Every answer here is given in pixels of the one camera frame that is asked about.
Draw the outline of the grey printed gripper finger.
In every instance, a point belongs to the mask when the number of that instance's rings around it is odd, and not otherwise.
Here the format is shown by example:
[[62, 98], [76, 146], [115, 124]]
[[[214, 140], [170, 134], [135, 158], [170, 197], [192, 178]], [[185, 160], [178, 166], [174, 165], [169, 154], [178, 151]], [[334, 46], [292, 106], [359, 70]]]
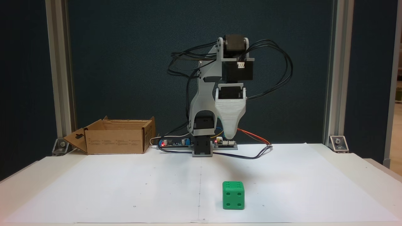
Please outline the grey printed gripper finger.
[[220, 118], [225, 137], [232, 140], [241, 117], [246, 112], [245, 100], [216, 100], [215, 108]]

